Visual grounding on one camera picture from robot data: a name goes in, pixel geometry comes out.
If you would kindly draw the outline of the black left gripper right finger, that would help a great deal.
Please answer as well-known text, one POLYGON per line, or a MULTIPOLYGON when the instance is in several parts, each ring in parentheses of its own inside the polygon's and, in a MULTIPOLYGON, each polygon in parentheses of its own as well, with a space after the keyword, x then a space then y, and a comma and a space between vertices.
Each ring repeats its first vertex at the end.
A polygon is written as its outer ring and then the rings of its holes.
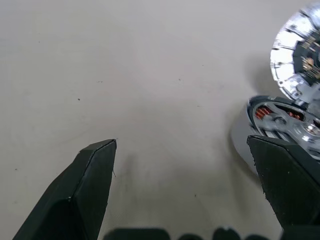
POLYGON ((320 227, 320 163, 300 145, 282 139, 250 135, 247 144, 282 228, 320 227))

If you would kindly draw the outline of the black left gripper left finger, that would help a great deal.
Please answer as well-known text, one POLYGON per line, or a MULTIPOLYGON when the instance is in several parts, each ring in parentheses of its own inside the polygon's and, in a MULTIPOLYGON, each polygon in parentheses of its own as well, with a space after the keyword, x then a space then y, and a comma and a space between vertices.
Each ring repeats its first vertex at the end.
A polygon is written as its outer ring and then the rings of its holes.
POLYGON ((108 205, 117 141, 88 145, 47 187, 12 240, 97 240, 108 205))

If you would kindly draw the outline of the spoked rotor with black rim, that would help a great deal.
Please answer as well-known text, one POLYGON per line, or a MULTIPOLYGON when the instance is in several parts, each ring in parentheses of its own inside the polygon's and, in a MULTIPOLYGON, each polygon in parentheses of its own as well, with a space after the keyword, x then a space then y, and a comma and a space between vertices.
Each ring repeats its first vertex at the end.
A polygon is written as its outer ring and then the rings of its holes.
POLYGON ((247 109, 258 135, 300 145, 320 162, 320 118, 288 103, 266 100, 247 109))

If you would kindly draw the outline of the silver motor rotor disc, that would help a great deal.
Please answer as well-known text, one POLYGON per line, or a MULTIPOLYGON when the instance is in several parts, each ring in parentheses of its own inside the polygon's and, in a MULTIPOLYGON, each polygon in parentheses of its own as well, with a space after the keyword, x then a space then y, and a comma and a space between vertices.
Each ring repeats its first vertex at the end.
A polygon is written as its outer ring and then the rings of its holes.
POLYGON ((270 52, 273 80, 298 105, 320 101, 320 1, 294 13, 270 52))

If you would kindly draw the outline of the silver motor housing copper windings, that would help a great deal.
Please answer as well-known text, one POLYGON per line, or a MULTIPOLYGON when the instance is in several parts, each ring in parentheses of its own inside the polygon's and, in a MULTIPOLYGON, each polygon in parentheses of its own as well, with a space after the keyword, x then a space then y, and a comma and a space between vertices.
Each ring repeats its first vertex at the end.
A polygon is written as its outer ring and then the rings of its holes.
POLYGON ((248 103, 241 110, 238 118, 235 120, 231 131, 230 137, 234 145, 235 150, 239 156, 247 164, 248 168, 254 173, 257 174, 253 156, 251 154, 250 148, 247 145, 247 137, 249 135, 258 135, 255 129, 253 129, 250 117, 248 116, 248 107, 254 104, 261 103, 263 101, 279 101, 281 103, 290 104, 292 106, 301 108, 302 110, 308 111, 309 113, 320 118, 320 109, 319 105, 316 106, 317 111, 311 110, 309 104, 303 104, 301 106, 297 105, 294 101, 282 97, 271 97, 266 95, 257 95, 248 100, 248 103))

